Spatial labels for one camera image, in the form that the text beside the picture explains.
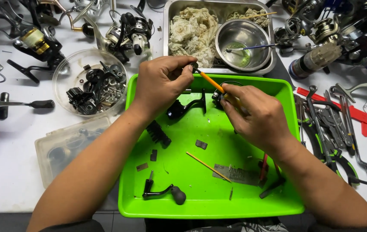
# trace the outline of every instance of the yellow screwdriver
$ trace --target yellow screwdriver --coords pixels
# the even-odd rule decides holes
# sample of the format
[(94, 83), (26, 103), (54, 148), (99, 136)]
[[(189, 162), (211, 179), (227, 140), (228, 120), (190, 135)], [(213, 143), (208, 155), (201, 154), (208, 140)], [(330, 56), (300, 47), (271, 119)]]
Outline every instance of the yellow screwdriver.
[(205, 80), (207, 80), (209, 83), (211, 83), (215, 88), (217, 88), (217, 90), (219, 90), (220, 92), (222, 92), (222, 96), (223, 98), (225, 98), (226, 100), (228, 100), (237, 110), (238, 112), (243, 116), (248, 116), (248, 114), (245, 113), (244, 110), (242, 110), (242, 104), (239, 101), (238, 98), (234, 97), (232, 94), (225, 92), (225, 90), (223, 90), (222, 86), (218, 85), (214, 80), (212, 80), (208, 75), (206, 75), (204, 72), (200, 71), (198, 69), (198, 64), (196, 62), (192, 62), (191, 66), (193, 67), (193, 69), (195, 71), (197, 71), (201, 77), (205, 78)]

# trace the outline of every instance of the stainless steel bowl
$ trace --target stainless steel bowl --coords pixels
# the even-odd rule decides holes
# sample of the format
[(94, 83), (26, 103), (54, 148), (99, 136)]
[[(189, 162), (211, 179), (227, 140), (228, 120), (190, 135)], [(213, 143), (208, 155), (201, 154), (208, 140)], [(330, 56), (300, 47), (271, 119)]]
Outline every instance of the stainless steel bowl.
[(270, 44), (268, 34), (258, 24), (246, 19), (232, 19), (222, 24), (215, 36), (215, 47), (227, 65), (240, 71), (255, 71), (268, 63), (272, 48), (263, 47), (227, 52), (226, 49)]

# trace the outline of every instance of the white table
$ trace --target white table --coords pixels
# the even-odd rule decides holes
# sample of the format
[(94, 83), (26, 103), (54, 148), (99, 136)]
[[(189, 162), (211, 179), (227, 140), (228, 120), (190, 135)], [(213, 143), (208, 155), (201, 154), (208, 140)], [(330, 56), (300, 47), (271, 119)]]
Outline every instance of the white table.
[[(69, 9), (71, 3), (62, 1), (62, 4)], [(132, 12), (129, 5), (137, 5), (138, 0), (124, 1), (119, 0), (117, 3), (118, 11), (121, 13)], [(274, 5), (271, 8), (278, 13), (273, 15), (274, 28), (282, 27), (283, 20), (289, 15), (281, 8), (280, 5)], [(145, 8), (145, 15), (154, 22), (155, 33), (150, 43), (153, 47), (154, 58), (163, 54), (163, 32), (159, 32), (159, 26), (163, 28), (163, 13), (154, 12), (149, 7)], [(108, 15), (108, 9), (103, 13), (98, 21), (102, 34), (108, 30), (111, 20)], [(72, 32), (69, 28), (67, 18), (62, 22), (62, 26), (56, 28), (56, 38), (63, 44), (62, 52), (68, 56), (79, 50), (96, 48), (96, 42), (89, 42), (82, 33)], [(310, 42), (307, 37), (299, 39), (301, 44)], [(285, 67), (302, 56), (303, 53), (296, 51), (283, 57), (277, 62), (282, 62)], [(7, 77), (7, 81), (0, 84), (0, 93), (10, 93), (10, 101), (31, 102), (34, 100), (53, 99), (52, 91), (52, 74), (38, 72), (35, 75), (40, 79), (37, 86), (33, 81), (25, 77), (22, 73), (6, 63), (7, 59), (14, 60), (22, 66), (44, 65), (43, 63), (27, 56), (11, 46), (11, 42), (2, 34), (0, 34), (0, 63), (5, 67), (1, 73)], [(133, 56), (131, 61), (126, 65), (127, 72), (130, 76), (138, 72), (139, 63), (144, 60), (143, 56)], [(331, 74), (325, 75), (319, 71), (309, 78), (297, 82), (294, 81), (296, 87), (308, 88), (310, 85), (316, 85), (319, 94), (325, 89), (340, 82), (345, 87), (351, 87), (356, 83), (367, 82), (367, 72), (362, 68), (354, 68), (351, 66), (343, 66), (339, 64), (330, 65)], [(367, 90), (357, 90), (357, 103), (355, 107), (362, 109), (367, 100)], [(46, 133), (53, 130), (64, 128), (86, 118), (74, 116), (67, 112), (61, 106), (46, 114), (34, 113), (34, 109), (29, 107), (9, 107), (9, 117), (4, 121), (0, 121), (0, 213), (25, 213), (32, 212), (40, 196), (44, 192), (42, 179), (40, 177), (39, 166), (34, 146), (34, 141), (44, 137)], [(367, 162), (367, 137), (361, 134), (361, 124), (354, 121), (354, 127), (357, 134), (361, 157)], [(367, 174), (360, 166), (356, 164), (354, 158), (344, 155), (354, 165), (360, 179), (367, 180)], [(367, 200), (367, 185), (360, 185), (356, 189), (362, 197)], [(117, 210), (116, 200), (111, 200), (107, 210)]]

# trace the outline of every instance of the wooden stick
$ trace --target wooden stick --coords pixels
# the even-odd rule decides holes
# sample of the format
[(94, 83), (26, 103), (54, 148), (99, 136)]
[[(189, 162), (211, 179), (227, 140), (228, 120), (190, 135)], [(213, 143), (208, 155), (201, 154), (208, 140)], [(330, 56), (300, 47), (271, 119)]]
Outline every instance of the wooden stick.
[(254, 18), (254, 17), (264, 16), (264, 15), (269, 15), (269, 14), (276, 14), (276, 13), (278, 13), (278, 12), (271, 12), (271, 13), (266, 13), (266, 14), (257, 14), (257, 15), (253, 15), (253, 16), (243, 17), (243, 18), (240, 18), (240, 19)]
[(229, 181), (229, 182), (231, 182), (231, 183), (232, 183), (232, 181), (231, 181), (231, 180), (229, 180), (226, 176), (222, 175), (222, 174), (221, 174), (221, 173), (219, 173), (217, 170), (215, 170), (215, 169), (211, 168), (209, 165), (207, 165), (206, 163), (202, 162), (200, 159), (196, 158), (196, 157), (195, 157), (195, 156), (193, 156), (191, 153), (186, 152), (186, 154), (188, 154), (188, 155), (192, 156), (194, 159), (196, 159), (197, 161), (201, 162), (203, 165), (207, 166), (209, 169), (211, 169), (212, 171), (214, 171), (216, 174), (218, 174), (218, 175), (222, 176), (223, 178), (225, 178), (225, 180), (227, 180), (227, 181)]

